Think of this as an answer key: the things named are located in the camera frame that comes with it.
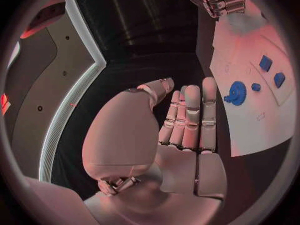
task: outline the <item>blue object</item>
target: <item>blue object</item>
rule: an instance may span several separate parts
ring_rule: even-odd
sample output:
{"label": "blue object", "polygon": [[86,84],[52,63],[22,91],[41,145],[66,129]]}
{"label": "blue object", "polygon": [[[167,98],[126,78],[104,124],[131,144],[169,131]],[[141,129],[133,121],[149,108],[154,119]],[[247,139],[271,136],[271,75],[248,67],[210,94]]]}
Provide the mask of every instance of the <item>blue object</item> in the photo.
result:
{"label": "blue object", "polygon": [[270,70],[272,63],[273,61],[270,58],[268,58],[266,55],[263,55],[260,60],[259,66],[261,67],[262,70],[268,72]]}
{"label": "blue object", "polygon": [[258,83],[252,83],[251,88],[255,92],[259,92],[261,90],[261,85]]}
{"label": "blue object", "polygon": [[274,76],[274,82],[278,89],[281,87],[281,85],[284,83],[285,80],[286,80],[286,76],[284,75],[283,72],[278,72]]}
{"label": "blue object", "polygon": [[246,86],[241,81],[235,81],[229,90],[229,95],[224,97],[224,101],[233,105],[242,105],[246,99]]}

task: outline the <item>control panel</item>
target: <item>control panel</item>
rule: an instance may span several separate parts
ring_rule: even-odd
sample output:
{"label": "control panel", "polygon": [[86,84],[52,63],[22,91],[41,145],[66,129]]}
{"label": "control panel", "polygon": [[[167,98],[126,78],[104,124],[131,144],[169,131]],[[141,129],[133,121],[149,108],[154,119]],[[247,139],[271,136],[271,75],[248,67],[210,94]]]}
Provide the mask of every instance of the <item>control panel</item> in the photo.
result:
{"label": "control panel", "polygon": [[216,24],[210,69],[226,110],[231,156],[257,153],[294,133],[293,70],[276,30],[249,0]]}

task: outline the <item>white panel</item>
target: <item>white panel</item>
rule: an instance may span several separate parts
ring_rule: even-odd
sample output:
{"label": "white panel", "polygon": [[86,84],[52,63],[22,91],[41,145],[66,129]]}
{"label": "white panel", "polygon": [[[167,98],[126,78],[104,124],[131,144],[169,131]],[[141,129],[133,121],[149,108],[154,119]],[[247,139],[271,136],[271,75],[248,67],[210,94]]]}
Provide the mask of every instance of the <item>white panel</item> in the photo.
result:
{"label": "white panel", "polygon": [[[210,65],[222,97],[229,94],[235,81],[243,82],[247,90],[242,105],[224,102],[232,157],[257,153],[286,141],[294,133],[296,117],[295,81],[283,45],[276,43],[279,36],[273,27],[261,21],[253,4],[247,2],[247,8],[251,11],[246,13],[247,18],[235,14],[217,23]],[[248,27],[241,29],[246,20]],[[265,34],[273,36],[272,42]],[[273,60],[265,73],[259,66],[263,54]],[[280,88],[274,83],[278,72],[284,72],[286,77]],[[252,83],[260,84],[261,91],[253,91]]]}

